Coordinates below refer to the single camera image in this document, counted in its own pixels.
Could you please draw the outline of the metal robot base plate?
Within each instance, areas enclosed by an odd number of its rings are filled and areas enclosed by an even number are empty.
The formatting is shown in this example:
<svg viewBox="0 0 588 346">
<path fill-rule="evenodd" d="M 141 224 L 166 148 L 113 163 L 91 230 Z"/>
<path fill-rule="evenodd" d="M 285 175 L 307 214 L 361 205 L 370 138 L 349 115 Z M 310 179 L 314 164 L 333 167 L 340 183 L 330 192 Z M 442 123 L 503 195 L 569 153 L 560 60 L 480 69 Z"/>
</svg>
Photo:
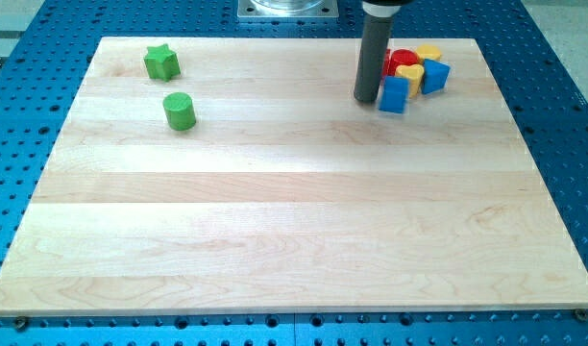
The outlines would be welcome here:
<svg viewBox="0 0 588 346">
<path fill-rule="evenodd" d="M 244 19 L 264 18 L 336 18 L 337 0 L 238 0 L 237 16 Z"/>
</svg>

